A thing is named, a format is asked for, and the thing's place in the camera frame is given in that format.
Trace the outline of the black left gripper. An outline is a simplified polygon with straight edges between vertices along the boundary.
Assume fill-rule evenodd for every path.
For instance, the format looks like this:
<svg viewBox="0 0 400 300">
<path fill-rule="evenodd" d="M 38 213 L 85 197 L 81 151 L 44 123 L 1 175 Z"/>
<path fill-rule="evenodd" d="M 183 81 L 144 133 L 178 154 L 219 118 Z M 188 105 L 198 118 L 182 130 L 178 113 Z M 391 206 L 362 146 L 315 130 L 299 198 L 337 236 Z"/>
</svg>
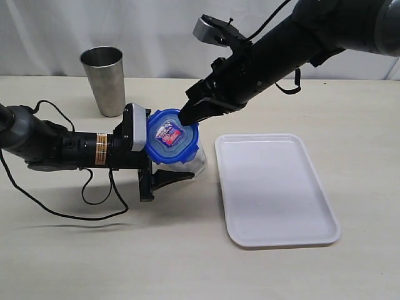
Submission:
<svg viewBox="0 0 400 300">
<path fill-rule="evenodd" d="M 145 151 L 131 151 L 131 126 L 132 106 L 124 107 L 122 121 L 115 127 L 112 133 L 112 143 L 107 164 L 113 170 L 135 169 L 137 170 L 139 197 L 141 202 L 154 200 L 153 191 L 161 189 L 170 184 L 186 181 L 194 178 L 193 172 L 175 172 L 157 170 L 153 174 L 153 164 Z"/>
</svg>

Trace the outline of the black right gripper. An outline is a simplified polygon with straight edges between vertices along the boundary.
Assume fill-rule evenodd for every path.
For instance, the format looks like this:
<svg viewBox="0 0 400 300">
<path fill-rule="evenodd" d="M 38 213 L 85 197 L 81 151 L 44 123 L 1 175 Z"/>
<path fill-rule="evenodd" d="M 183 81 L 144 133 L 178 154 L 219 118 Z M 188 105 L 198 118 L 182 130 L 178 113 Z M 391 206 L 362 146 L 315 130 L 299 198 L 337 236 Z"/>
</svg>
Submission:
<svg viewBox="0 0 400 300">
<path fill-rule="evenodd" d="M 219 58 L 212 73 L 186 91 L 187 103 L 178 118 L 183 126 L 190 126 L 238 111 L 259 94 L 258 82 L 251 63 Z"/>
</svg>

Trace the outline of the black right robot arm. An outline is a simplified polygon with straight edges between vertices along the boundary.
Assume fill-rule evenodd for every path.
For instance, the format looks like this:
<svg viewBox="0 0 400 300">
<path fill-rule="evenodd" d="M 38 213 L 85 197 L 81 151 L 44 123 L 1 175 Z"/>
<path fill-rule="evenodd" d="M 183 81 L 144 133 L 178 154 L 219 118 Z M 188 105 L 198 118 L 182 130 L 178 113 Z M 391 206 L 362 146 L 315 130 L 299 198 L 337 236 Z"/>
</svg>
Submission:
<svg viewBox="0 0 400 300">
<path fill-rule="evenodd" d="M 320 66 L 347 49 L 399 56 L 398 1 L 298 1 L 292 13 L 261 36 L 243 36 L 230 22 L 202 15 L 194 36 L 229 47 L 212 72 L 186 91 L 185 125 L 238 111 L 306 64 Z"/>
</svg>

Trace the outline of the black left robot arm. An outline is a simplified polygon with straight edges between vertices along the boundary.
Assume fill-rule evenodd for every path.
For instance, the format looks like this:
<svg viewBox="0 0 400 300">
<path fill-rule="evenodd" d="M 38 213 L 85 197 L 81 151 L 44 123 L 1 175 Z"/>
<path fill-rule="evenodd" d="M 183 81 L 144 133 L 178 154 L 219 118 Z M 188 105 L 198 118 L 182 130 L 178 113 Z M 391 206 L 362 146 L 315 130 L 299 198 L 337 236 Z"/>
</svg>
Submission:
<svg viewBox="0 0 400 300">
<path fill-rule="evenodd" d="M 23 159 L 29 169 L 53 172 L 75 169 L 135 169 L 139 196 L 154 199 L 153 192 L 189 180 L 192 172 L 153 171 L 144 146 L 150 110 L 129 103 L 122 121 L 111 134 L 79 132 L 42 121 L 28 106 L 1 106 L 1 149 Z"/>
</svg>

